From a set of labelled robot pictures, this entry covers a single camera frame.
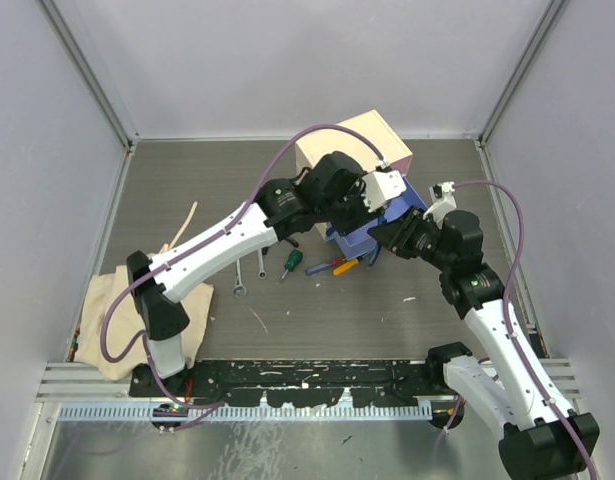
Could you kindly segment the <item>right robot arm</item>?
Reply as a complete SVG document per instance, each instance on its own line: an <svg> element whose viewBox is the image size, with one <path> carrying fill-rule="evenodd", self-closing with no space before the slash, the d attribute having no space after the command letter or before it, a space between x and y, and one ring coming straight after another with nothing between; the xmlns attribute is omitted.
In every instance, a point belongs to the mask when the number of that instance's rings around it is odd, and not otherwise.
<svg viewBox="0 0 615 480"><path fill-rule="evenodd" d="M443 296L485 349L495 379L459 342L429 350L425 379L436 393L456 392L488 425L509 477L591 471L599 426L592 414L574 410L536 357L503 282L483 260L479 218L455 210L435 223L410 208L369 234L396 256L437 268Z"/></svg>

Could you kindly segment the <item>wide purple drawer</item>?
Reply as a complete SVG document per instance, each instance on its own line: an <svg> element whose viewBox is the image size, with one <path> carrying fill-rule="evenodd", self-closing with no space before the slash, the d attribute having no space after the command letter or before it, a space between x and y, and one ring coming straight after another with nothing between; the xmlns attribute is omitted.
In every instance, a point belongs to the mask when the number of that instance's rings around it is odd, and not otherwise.
<svg viewBox="0 0 615 480"><path fill-rule="evenodd" d="M368 230L381 223L391 222L405 214L411 207L423 210L427 205L414 189L407 178L404 178L406 190L397 198L393 199L386 211L378 218L366 223L353 232L341 236L332 226L326 230L326 240L334 241L340 248L342 255L347 260L372 253L377 242L368 234Z"/></svg>

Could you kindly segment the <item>cream drawer cabinet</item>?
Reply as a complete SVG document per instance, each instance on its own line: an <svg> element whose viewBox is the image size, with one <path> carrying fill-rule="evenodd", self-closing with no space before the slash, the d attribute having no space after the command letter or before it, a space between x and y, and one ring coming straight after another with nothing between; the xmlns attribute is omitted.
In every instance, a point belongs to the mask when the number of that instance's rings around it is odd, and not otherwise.
<svg viewBox="0 0 615 480"><path fill-rule="evenodd" d="M344 120L335 129L319 129L296 141L293 147L298 190L315 210L301 225L300 233L317 231L324 236L329 211L335 202L362 195L362 177L375 170L379 160L390 163L413 152L376 110Z"/></svg>

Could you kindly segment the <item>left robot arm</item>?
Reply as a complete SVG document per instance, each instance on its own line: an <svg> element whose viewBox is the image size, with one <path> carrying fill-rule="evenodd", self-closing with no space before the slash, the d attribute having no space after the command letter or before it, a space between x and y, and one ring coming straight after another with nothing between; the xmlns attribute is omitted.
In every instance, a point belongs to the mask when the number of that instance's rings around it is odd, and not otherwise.
<svg viewBox="0 0 615 480"><path fill-rule="evenodd" d="M129 280L147 279L132 297L147 332L152 385L165 396L186 387L182 333L191 320L182 301L192 290L241 257L318 223L340 232L366 224L379 210L368 194L370 179L352 157L334 151L293 178L264 182L251 203L243 203L172 253L132 253L126 261Z"/></svg>

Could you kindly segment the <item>large pink drawer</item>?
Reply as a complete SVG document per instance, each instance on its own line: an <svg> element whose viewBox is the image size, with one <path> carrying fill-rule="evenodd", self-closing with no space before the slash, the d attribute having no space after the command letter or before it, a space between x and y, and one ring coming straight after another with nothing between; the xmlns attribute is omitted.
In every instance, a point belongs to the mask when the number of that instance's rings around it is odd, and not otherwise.
<svg viewBox="0 0 615 480"><path fill-rule="evenodd" d="M402 156L401 158L392 158L390 159L390 166L393 170L398 171L402 177L406 177L411 163L413 160L413 154L409 153L406 156Z"/></svg>

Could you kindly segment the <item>blue handled pliers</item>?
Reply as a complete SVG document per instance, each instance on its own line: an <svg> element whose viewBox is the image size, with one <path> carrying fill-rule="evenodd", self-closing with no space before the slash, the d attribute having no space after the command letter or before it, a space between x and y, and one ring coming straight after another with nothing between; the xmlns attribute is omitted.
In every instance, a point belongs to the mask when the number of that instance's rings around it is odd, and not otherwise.
<svg viewBox="0 0 615 480"><path fill-rule="evenodd" d="M386 218L385 218L384 215L381 215L378 218L378 220L377 220L377 225L380 226L380 225L385 224L385 223L386 223ZM369 268L372 268L374 266L374 264L376 263L379 255L380 255L381 249L382 249L381 244L379 242L376 242L376 245L375 245L372 253L369 255L369 258L368 258L368 267Z"/></svg>

